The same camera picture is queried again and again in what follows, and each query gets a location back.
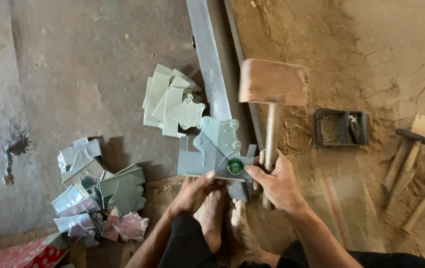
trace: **steel beam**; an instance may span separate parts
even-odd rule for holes
[[[250,144],[257,144],[262,149],[263,144],[258,143],[258,140],[263,140],[256,138],[257,130],[251,119],[251,108],[249,104],[239,103],[238,100],[240,69],[234,41],[238,43],[239,40],[234,40],[228,21],[226,5],[230,7],[230,2],[186,0],[186,3],[211,117],[220,121],[239,121],[241,127],[237,135],[243,144],[241,155],[246,155]],[[241,60],[244,58],[242,50],[240,57]],[[232,198],[246,201],[255,194],[251,184],[245,183],[234,183],[228,190]]]

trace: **bare foot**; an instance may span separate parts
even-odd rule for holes
[[[260,263],[261,255],[265,252],[257,237],[247,224],[245,202],[233,199],[235,207],[231,211],[231,229],[236,241],[244,247],[245,261]]]
[[[224,193],[217,190],[211,192],[198,211],[194,213],[194,218],[201,224],[204,239],[213,253],[216,253],[221,247],[223,209]]]

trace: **concrete floor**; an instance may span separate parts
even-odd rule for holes
[[[57,155],[78,138],[101,137],[112,172],[176,174],[179,140],[144,127],[141,106],[156,64],[203,83],[191,36],[184,0],[0,0],[0,235],[54,225]],[[23,130],[5,186],[4,146]]]

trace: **man's right hand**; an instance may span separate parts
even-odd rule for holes
[[[245,171],[263,187],[264,193],[276,208],[292,213],[303,207],[305,200],[295,181],[292,163],[280,151],[278,154],[275,169],[270,175],[252,165],[246,166]],[[263,164],[264,160],[265,151],[261,151],[259,163]]]

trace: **forearm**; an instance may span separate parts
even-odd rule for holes
[[[171,222],[174,219],[170,209],[167,209],[156,223],[150,236],[136,251],[125,268],[157,267],[168,245],[171,235]]]
[[[287,209],[311,268],[354,267],[361,265],[339,244],[325,223],[307,205],[301,194],[294,195],[295,206]]]

